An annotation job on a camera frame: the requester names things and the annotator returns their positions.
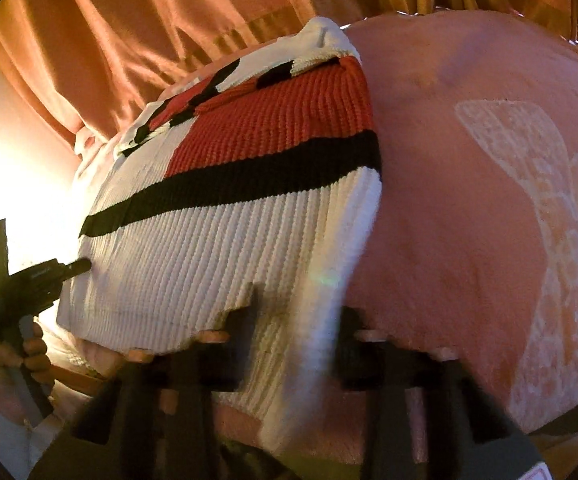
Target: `person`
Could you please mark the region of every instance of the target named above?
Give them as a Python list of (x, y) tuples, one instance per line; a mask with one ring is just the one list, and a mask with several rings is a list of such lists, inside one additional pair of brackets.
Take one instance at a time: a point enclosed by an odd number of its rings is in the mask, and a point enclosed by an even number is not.
[[(0, 343), (0, 463), (16, 480), (24, 480), (72, 414), (90, 397), (54, 380), (41, 327), (34, 323), (34, 337), (25, 340), (22, 358), (8, 343)], [(54, 412), (36, 428), (24, 420), (24, 410), (7, 368), (24, 363), (32, 377), (51, 386)]]

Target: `sweater sleeve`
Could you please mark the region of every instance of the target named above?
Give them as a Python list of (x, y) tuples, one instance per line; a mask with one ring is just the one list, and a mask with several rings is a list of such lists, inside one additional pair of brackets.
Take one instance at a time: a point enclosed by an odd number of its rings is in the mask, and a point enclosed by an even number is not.
[(36, 428), (18, 426), (0, 415), (0, 462), (16, 480), (25, 480), (53, 439), (89, 397), (56, 381), (54, 413)]

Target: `sticker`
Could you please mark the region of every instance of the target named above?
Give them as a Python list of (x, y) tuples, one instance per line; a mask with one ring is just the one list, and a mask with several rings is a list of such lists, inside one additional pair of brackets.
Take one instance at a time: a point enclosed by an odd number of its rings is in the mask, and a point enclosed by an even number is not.
[(553, 480), (549, 468), (544, 462), (540, 462), (533, 469), (531, 469), (526, 475), (518, 480)]

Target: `white sleeve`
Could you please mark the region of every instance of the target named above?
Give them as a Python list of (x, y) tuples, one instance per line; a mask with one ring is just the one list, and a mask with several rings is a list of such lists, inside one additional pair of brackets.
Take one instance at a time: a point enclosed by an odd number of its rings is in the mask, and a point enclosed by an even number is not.
[(0, 415), (0, 462), (16, 480), (26, 480), (64, 422), (90, 399), (57, 381), (52, 397), (53, 415), (36, 428), (18, 426)]

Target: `wall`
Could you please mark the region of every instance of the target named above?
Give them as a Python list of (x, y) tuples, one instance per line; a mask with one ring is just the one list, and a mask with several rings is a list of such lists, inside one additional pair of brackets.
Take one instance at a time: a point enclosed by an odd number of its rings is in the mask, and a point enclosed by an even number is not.
[(9, 270), (62, 257), (68, 248), (67, 194), (79, 159), (0, 74), (0, 219)]

